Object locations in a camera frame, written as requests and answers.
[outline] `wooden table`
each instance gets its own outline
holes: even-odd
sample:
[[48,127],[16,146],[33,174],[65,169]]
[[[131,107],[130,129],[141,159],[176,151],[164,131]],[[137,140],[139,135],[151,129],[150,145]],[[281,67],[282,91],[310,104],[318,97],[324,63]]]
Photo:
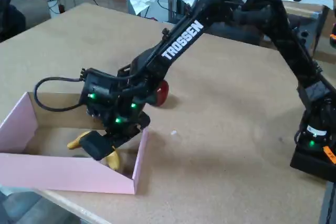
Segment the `wooden table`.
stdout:
[[[82,67],[116,74],[166,26],[85,4],[0,44],[0,120],[41,78],[76,78]],[[277,51],[203,35],[166,79],[165,106],[145,107],[152,123],[136,196],[39,193],[92,223],[318,222],[325,182],[289,167],[303,105]]]

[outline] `cardboard box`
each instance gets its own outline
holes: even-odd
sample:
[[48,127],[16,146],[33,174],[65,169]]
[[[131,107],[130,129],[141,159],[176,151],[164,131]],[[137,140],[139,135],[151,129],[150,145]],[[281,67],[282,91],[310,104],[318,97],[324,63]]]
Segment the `cardboard box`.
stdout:
[[[39,94],[43,104],[54,108],[76,104],[78,99],[78,94]],[[67,149],[67,143],[88,129],[102,130],[103,126],[86,115],[85,106],[49,112],[37,106],[32,93],[25,93],[0,126],[0,184],[135,194],[147,142],[146,129],[118,149],[125,165],[120,173],[87,157],[81,148]]]

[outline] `robotic arm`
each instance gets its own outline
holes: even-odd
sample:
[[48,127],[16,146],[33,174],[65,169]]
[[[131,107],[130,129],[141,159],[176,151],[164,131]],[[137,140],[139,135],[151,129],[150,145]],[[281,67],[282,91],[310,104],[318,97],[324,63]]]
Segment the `robotic arm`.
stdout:
[[[80,80],[85,84],[78,105],[86,105],[88,114],[103,122],[106,135],[92,131],[80,140],[81,146],[100,160],[147,127],[150,119],[143,107],[163,103],[169,67],[214,22],[255,25],[271,38],[298,79],[297,90],[306,107],[295,136],[291,166],[336,181],[331,157],[336,147],[336,91],[290,28],[281,0],[195,0],[171,31],[162,31],[163,38],[154,48],[121,68],[117,76],[83,69]],[[43,82],[35,87],[35,100],[48,109],[37,98],[37,88]]]

